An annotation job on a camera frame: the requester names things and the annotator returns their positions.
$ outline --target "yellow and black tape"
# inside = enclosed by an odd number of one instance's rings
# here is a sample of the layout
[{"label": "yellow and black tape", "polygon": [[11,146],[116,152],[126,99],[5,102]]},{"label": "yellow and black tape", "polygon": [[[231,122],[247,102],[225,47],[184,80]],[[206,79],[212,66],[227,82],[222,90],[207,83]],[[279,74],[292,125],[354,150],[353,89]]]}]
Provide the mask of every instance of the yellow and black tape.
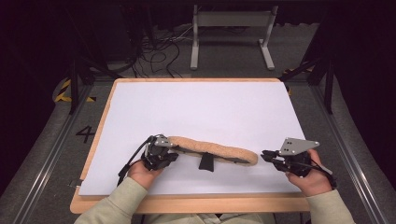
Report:
[{"label": "yellow and black tape", "polygon": [[[55,98],[55,102],[72,102],[72,98],[70,96],[64,96],[64,94],[67,91],[67,88],[70,86],[71,84],[71,79],[70,77],[68,77],[65,81],[64,84],[61,87],[61,90],[59,91],[58,95]],[[86,102],[96,102],[96,97],[91,97],[89,96],[87,98]]]}]

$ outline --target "dark background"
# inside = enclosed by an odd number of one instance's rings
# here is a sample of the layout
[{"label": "dark background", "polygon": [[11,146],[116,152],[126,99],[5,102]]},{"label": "dark background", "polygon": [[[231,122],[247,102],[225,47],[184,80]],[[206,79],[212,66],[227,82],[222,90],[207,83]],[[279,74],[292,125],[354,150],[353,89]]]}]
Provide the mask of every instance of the dark background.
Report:
[{"label": "dark background", "polygon": [[[395,187],[392,164],[396,153],[391,139],[396,133],[396,16],[391,9],[388,3],[370,1],[342,4],[330,11],[321,5],[284,5],[279,7],[276,23],[322,22],[305,59],[334,48],[335,74],[350,114]],[[76,55],[102,66],[112,61],[132,61],[139,53],[143,30],[149,26],[146,19],[160,29],[172,30],[190,23],[191,12],[192,6],[62,7],[44,0],[1,1],[0,193],[46,125],[55,106],[53,91],[68,76],[66,71]]]}]

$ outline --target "long-sleeve shirt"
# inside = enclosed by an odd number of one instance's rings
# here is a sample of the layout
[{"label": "long-sleeve shirt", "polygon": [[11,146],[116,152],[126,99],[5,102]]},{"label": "long-sleeve shirt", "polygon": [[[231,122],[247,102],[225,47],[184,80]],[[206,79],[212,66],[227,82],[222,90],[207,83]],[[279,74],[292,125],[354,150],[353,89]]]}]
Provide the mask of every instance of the long-sleeve shirt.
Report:
[{"label": "long-sleeve shirt", "polygon": [[[132,215],[148,192],[132,178],[125,178],[122,183],[106,198],[91,209],[83,213],[77,220],[80,223],[117,223],[130,224]],[[345,206],[340,194],[333,191],[307,197],[311,221],[313,224],[353,224],[352,215]],[[244,214],[229,217],[225,220],[212,220],[213,223],[226,224],[275,224],[274,216],[270,213]],[[159,224],[206,224],[207,219],[197,214],[150,215],[145,223]]]}]

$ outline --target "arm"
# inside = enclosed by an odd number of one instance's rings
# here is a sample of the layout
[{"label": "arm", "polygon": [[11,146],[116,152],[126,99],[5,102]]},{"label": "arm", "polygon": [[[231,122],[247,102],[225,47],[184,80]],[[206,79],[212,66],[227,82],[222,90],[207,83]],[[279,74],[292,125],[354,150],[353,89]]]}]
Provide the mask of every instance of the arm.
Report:
[{"label": "arm", "polygon": [[[311,159],[321,165],[318,153],[308,150]],[[332,190],[326,175],[312,169],[305,178],[286,173],[289,181],[297,186],[308,200],[314,224],[355,223],[337,190]]]},{"label": "arm", "polygon": [[83,213],[75,223],[131,223],[132,215],[162,172],[148,171],[142,161],[131,167],[122,183],[102,201]]}]

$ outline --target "person's left hand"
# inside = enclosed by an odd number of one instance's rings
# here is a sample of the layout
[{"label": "person's left hand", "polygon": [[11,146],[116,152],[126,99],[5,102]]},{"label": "person's left hand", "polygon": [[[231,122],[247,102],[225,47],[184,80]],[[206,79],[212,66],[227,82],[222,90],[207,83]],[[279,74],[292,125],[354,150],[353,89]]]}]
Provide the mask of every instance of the person's left hand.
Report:
[{"label": "person's left hand", "polygon": [[149,171],[142,161],[135,163],[129,169],[128,176],[136,181],[145,189],[149,189],[155,178],[163,172],[163,169],[157,171]]}]

